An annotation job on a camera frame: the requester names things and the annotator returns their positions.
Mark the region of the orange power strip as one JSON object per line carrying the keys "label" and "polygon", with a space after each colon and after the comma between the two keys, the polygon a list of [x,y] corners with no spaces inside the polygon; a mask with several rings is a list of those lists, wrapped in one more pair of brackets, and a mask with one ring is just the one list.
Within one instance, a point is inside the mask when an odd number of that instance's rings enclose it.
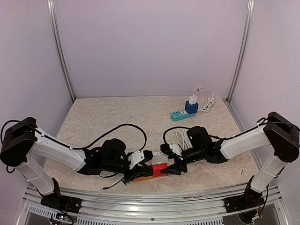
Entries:
{"label": "orange power strip", "polygon": [[140,178],[134,179],[132,182],[141,182],[141,181],[147,181],[147,180],[154,180],[154,179],[159,179],[159,178],[162,178],[162,177],[165,177],[165,176],[166,176],[166,175],[163,175],[163,176],[157,176],[157,177],[154,177],[154,176],[140,177]]}

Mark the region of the red cube socket adapter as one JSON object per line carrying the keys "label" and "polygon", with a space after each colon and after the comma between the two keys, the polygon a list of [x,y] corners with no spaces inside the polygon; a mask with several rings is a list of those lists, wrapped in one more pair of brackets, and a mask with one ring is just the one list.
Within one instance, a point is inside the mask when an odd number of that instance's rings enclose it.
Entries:
{"label": "red cube socket adapter", "polygon": [[166,173],[162,173],[162,170],[168,167],[167,163],[159,164],[159,165],[152,165],[153,170],[153,177],[163,177],[166,176]]}

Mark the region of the white power adapter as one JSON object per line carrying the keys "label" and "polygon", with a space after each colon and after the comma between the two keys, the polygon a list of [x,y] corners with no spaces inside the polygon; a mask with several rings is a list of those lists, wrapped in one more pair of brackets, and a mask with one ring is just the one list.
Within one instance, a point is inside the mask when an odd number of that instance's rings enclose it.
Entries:
{"label": "white power adapter", "polygon": [[168,155],[158,151],[158,152],[153,152],[153,158],[151,160],[152,165],[161,165],[165,164],[168,161]]}

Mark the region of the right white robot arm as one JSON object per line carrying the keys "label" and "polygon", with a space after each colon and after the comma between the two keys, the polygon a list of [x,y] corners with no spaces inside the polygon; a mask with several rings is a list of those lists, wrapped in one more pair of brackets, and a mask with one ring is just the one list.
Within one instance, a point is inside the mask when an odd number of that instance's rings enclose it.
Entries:
{"label": "right white robot arm", "polygon": [[250,208],[264,189],[276,178],[288,163],[295,161],[300,154],[300,129],[280,114],[271,112],[261,118],[256,126],[229,138],[209,135],[206,128],[195,126],[187,130],[191,148],[181,154],[172,151],[172,146],[164,143],[161,151],[170,154],[174,163],[161,170],[164,174],[181,175],[187,172],[187,165],[206,160],[208,163],[221,164],[237,155],[263,146],[271,146],[273,155],[248,182],[240,204]]}

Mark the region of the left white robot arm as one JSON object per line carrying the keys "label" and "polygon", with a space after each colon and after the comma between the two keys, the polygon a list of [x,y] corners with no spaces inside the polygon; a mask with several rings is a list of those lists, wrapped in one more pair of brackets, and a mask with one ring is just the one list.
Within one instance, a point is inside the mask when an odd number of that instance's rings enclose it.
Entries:
{"label": "left white robot arm", "polygon": [[74,147],[47,134],[36,124],[36,119],[9,120],[5,123],[13,126],[0,130],[2,144],[0,159],[7,166],[18,170],[38,192],[47,196],[53,207],[62,208],[66,199],[60,194],[58,182],[49,177],[35,161],[33,155],[39,155],[65,165],[86,176],[100,175],[101,172],[123,174],[124,184],[140,177],[153,175],[153,168],[146,165],[153,154],[140,148],[126,153],[126,145],[120,139],[105,140],[95,147],[92,142],[86,147]]}

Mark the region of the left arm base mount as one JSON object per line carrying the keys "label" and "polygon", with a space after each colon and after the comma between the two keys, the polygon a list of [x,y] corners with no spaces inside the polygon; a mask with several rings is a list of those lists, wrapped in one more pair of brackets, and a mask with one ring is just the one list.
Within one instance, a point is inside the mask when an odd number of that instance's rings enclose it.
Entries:
{"label": "left arm base mount", "polygon": [[52,193],[48,195],[40,194],[42,197],[41,204],[64,212],[78,214],[82,204],[82,199],[62,195],[60,193],[60,187],[57,180],[52,178],[52,181],[54,184],[54,189]]}

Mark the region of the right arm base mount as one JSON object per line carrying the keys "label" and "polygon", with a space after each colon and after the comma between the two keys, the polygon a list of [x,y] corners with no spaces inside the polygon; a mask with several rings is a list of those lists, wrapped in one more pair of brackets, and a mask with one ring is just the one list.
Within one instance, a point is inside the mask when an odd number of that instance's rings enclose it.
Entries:
{"label": "right arm base mount", "polygon": [[254,176],[252,176],[247,183],[243,194],[227,197],[224,199],[225,209],[227,213],[263,206],[265,204],[262,193],[253,191],[250,188],[253,177]]}

